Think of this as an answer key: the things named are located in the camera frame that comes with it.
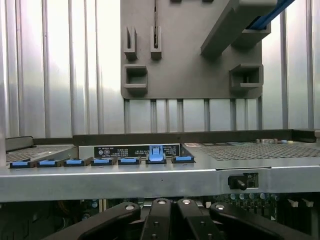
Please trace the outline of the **green motherboard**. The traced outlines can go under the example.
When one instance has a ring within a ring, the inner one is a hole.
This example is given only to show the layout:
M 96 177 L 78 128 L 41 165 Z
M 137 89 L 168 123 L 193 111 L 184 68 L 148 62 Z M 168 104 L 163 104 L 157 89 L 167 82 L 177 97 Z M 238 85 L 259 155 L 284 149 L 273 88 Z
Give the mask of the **green motherboard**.
M 320 193 L 231 193 L 213 196 L 212 203 L 240 207 L 288 227 L 310 232 L 320 224 Z

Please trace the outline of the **open PC case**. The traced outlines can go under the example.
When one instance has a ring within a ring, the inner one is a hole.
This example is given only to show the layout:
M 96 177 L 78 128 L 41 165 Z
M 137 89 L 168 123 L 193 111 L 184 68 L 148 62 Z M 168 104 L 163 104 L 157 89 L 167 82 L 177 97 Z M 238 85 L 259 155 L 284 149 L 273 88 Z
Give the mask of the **open PC case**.
M 214 196 L 320 193 L 320 130 L 235 130 L 75 135 L 77 156 L 58 155 L 59 167 L 10 168 L 0 157 L 0 240 L 42 240 L 124 202 L 141 219 L 156 199 L 172 201 L 170 239 L 182 236 L 177 201 L 190 199 L 204 214 Z M 146 164 L 150 145 L 163 145 L 166 164 Z M 172 163 L 192 156 L 194 163 Z M 140 165 L 118 165 L 141 157 Z M 114 165 L 91 166 L 95 158 Z M 90 160 L 64 167 L 65 160 Z

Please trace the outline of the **blue slot retention clip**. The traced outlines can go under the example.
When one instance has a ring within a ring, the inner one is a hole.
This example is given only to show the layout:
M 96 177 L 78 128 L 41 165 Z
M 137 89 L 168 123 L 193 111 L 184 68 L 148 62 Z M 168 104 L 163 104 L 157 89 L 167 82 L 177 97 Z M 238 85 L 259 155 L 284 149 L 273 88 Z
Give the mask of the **blue slot retention clip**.
M 54 168 L 59 167 L 60 161 L 54 160 L 54 159 L 43 159 L 37 162 L 36 167 L 37 168 Z
M 64 167 L 84 167 L 90 163 L 88 159 L 68 159 L 63 162 Z
M 108 158 L 94 158 L 91 160 L 91 166 L 112 166 L 115 164 L 116 159 L 114 157 Z
M 118 165 L 140 165 L 141 157 L 123 157 L 118 160 Z
M 146 156 L 147 165 L 166 164 L 167 158 L 162 144 L 153 144 L 149 146 L 149 154 Z
M 175 156 L 172 158 L 172 163 L 173 164 L 189 164 L 189 163 L 194 163 L 194 157 L 190 155 L 185 155 L 185 156 Z
M 9 165 L 10 169 L 23 169 L 30 167 L 30 159 L 12 161 Z

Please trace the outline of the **grey power supply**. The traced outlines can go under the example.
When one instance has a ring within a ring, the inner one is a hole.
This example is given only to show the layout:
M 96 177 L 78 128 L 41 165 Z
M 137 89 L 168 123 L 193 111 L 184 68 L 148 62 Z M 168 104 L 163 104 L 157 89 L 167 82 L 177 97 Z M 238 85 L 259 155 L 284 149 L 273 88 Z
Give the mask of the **grey power supply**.
M 14 162 L 36 162 L 57 156 L 76 157 L 78 147 L 71 138 L 34 138 L 32 136 L 11 137 L 5 140 L 6 164 Z

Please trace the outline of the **grey parts rack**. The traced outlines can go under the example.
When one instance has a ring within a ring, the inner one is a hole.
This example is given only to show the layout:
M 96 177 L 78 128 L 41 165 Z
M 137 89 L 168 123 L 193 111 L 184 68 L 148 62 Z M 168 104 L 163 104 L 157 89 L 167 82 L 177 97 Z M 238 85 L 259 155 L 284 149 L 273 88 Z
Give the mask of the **grey parts rack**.
M 120 0 L 125 99 L 257 99 L 278 0 Z

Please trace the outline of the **hard disk with blue caddy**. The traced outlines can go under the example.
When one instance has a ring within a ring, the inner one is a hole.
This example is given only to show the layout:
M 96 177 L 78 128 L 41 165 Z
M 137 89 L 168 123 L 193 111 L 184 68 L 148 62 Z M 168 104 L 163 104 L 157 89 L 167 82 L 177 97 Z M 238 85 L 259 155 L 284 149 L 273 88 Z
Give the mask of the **hard disk with blue caddy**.
M 270 13 L 263 16 L 257 16 L 245 29 L 265 30 L 267 25 L 294 1 L 295 0 L 277 0 L 275 8 Z

